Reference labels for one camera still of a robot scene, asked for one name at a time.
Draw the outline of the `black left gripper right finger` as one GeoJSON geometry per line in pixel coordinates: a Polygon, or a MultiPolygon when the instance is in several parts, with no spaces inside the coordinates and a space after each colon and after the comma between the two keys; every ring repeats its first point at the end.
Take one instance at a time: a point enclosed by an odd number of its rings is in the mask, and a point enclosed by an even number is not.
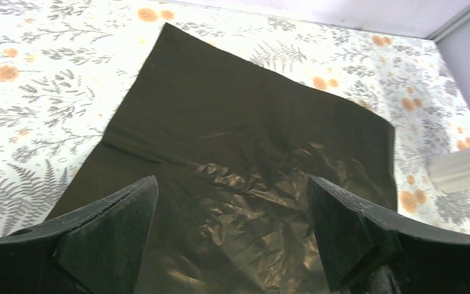
{"type": "Polygon", "coordinates": [[[307,198],[331,292],[470,293],[470,235],[404,217],[320,178],[307,198]]]}

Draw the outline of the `black wrapping paper sheet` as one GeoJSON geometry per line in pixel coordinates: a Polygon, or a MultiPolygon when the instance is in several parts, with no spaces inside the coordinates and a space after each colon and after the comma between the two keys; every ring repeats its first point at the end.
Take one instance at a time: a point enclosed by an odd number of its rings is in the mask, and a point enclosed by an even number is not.
{"type": "Polygon", "coordinates": [[[327,293],[320,176],[397,209],[394,127],[165,24],[54,218],[155,176],[137,293],[327,293]]]}

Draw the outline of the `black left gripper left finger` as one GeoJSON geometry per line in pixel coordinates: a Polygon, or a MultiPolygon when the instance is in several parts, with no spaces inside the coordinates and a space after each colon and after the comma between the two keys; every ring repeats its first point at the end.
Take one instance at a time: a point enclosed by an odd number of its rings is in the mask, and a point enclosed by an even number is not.
{"type": "Polygon", "coordinates": [[[0,293],[133,293],[158,195],[145,177],[0,237],[0,293]]]}

